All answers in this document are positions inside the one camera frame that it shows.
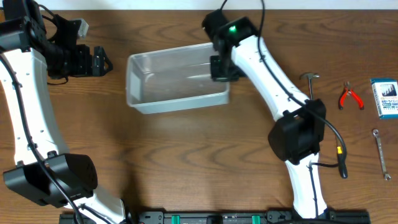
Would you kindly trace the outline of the clear plastic storage container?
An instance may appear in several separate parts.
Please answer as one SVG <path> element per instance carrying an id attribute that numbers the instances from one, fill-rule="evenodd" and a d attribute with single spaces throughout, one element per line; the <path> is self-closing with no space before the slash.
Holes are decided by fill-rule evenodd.
<path id="1" fill-rule="evenodd" d="M 127 60 L 126 103 L 142 114 L 229 103 L 229 83 L 214 82 L 212 43 L 133 54 Z"/>

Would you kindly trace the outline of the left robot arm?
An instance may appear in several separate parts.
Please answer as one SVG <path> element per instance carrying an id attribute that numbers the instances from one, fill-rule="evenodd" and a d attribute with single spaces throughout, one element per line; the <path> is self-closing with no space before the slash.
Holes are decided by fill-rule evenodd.
<path id="1" fill-rule="evenodd" d="M 78 44 L 83 19 L 68 20 L 35 1 L 4 1 L 1 85 L 15 138 L 8 189 L 40 206 L 69 208 L 71 223 L 126 223 L 123 200 L 98 185 L 93 161 L 72 154 L 53 113 L 49 86 L 102 77 L 113 69 L 103 47 Z"/>

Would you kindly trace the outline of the small black-handled claw hammer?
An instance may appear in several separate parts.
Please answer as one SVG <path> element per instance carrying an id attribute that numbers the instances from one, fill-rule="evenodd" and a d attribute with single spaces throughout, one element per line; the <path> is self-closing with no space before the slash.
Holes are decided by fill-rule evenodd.
<path id="1" fill-rule="evenodd" d="M 307 79 L 308 80 L 308 89 L 310 94 L 310 99 L 313 100 L 313 80 L 320 78 L 318 73 L 307 72 L 303 73 L 300 76 L 300 79 Z"/>

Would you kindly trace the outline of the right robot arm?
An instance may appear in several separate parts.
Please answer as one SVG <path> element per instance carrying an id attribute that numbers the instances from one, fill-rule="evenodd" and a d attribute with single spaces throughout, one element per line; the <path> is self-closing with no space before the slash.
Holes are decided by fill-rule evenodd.
<path id="1" fill-rule="evenodd" d="M 247 17 L 229 21 L 217 9 L 205 16 L 201 26 L 216 52 L 210 57 L 211 79 L 236 82 L 247 77 L 268 106 L 275 121 L 268 142 L 287 166 L 296 214 L 304 219 L 324 217 L 327 205 L 315 164 L 325 126 L 312 114 L 324 118 L 325 105 L 311 100 L 289 80 Z"/>

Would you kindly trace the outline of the red-handled cutting pliers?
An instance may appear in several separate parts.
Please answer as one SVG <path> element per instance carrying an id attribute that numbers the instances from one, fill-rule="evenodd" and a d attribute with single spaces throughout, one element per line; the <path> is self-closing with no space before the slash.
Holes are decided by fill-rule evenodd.
<path id="1" fill-rule="evenodd" d="M 351 96 L 357 102 L 359 109 L 364 110 L 364 102 L 362 98 L 352 89 L 350 82 L 344 82 L 342 94 L 338 99 L 338 108 L 340 110 L 344 109 L 344 103 L 347 96 Z"/>

